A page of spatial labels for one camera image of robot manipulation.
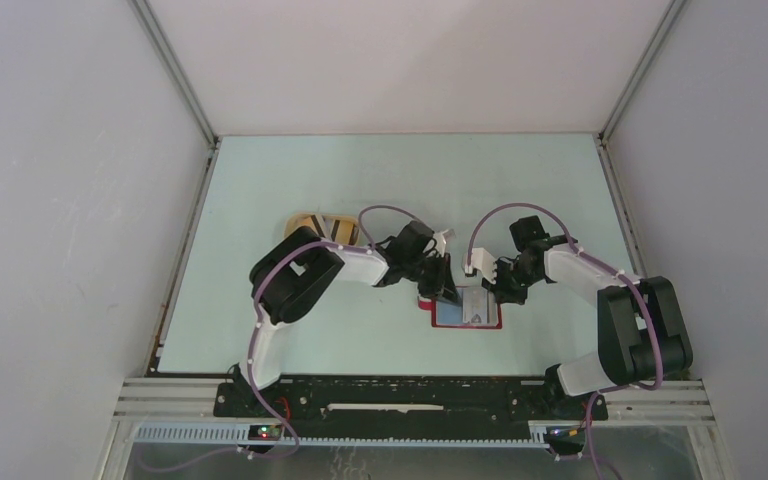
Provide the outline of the white numbered card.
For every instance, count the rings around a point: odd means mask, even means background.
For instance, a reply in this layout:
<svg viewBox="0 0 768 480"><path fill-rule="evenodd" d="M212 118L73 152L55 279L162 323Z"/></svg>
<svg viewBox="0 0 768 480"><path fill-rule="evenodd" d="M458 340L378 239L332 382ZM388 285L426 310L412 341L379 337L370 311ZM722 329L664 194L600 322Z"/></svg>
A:
<svg viewBox="0 0 768 480"><path fill-rule="evenodd" d="M487 291L481 287L469 287L462 295L462 322L466 325L479 326L489 323Z"/></svg>

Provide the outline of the red card holder wallet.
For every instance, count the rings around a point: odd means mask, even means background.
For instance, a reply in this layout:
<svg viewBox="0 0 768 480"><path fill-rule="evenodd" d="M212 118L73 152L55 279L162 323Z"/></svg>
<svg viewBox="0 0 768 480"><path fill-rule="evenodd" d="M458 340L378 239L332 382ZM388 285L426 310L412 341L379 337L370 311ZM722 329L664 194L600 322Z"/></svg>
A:
<svg viewBox="0 0 768 480"><path fill-rule="evenodd" d="M418 297L421 311L430 314L431 326L441 329L500 330L500 306L493 294L480 286L459 286L460 305Z"/></svg>

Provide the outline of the beige oval tray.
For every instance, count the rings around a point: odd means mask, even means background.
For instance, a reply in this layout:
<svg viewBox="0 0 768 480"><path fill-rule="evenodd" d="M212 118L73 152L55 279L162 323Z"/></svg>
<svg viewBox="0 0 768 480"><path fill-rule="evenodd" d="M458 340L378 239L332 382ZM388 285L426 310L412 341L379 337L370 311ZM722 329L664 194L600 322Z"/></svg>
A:
<svg viewBox="0 0 768 480"><path fill-rule="evenodd" d="M302 212L291 216L285 223L283 237L286 238L301 227L311 228L326 240L349 246L360 242L360 227L355 217L347 215Z"/></svg>

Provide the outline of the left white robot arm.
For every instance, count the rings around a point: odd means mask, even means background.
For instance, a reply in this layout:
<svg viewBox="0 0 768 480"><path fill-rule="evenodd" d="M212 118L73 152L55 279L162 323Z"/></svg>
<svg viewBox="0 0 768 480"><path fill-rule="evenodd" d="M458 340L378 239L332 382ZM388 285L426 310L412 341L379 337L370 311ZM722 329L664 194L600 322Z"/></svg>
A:
<svg viewBox="0 0 768 480"><path fill-rule="evenodd" d="M402 280L416 284L418 296L462 304L451 269L448 244L454 231L435 231L412 220L379 244L353 246L327 240L302 226L252 268L254 330L241 371L246 380L237 402L252 416L264 416L276 403L272 386L283 373L291 325L307 315L336 281L378 288Z"/></svg>

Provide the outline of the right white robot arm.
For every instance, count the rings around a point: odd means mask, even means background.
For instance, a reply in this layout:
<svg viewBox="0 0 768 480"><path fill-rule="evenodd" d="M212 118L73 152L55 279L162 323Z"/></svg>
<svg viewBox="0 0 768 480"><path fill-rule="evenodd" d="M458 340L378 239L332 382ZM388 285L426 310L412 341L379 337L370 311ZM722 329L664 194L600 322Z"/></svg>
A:
<svg viewBox="0 0 768 480"><path fill-rule="evenodd" d="M482 286L500 304L522 305L540 282L560 284L596 310L594 352L548 368L545 411L566 418L582 395L632 384L654 387L690 368L693 350L673 284L626 274L585 253L576 240L549 235L536 216L510 225L514 257L481 260Z"/></svg>

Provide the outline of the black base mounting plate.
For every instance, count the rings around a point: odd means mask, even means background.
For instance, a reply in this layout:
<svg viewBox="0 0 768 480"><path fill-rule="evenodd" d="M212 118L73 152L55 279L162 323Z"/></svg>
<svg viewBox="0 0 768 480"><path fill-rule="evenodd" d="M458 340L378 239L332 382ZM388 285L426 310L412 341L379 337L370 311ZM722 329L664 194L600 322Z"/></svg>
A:
<svg viewBox="0 0 768 480"><path fill-rule="evenodd" d="M532 376L283 375L255 394L235 372L218 386L213 414L280 415L311 440L525 441L538 421L607 419L604 399L588 400Z"/></svg>

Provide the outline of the aluminium frame rail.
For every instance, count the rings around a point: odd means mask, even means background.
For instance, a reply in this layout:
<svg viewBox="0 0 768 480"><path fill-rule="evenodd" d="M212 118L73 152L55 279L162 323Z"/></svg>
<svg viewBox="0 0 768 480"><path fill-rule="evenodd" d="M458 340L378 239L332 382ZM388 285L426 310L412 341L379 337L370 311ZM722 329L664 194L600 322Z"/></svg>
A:
<svg viewBox="0 0 768 480"><path fill-rule="evenodd" d="M244 443L252 418L214 416L218 378L135 377L122 384L94 473L96 479L124 477L142 427L171 429L189 443ZM700 381L667 381L656 391L637 387L604 397L604 427L677 426L686 429L703 479L734 479L707 392Z"/></svg>

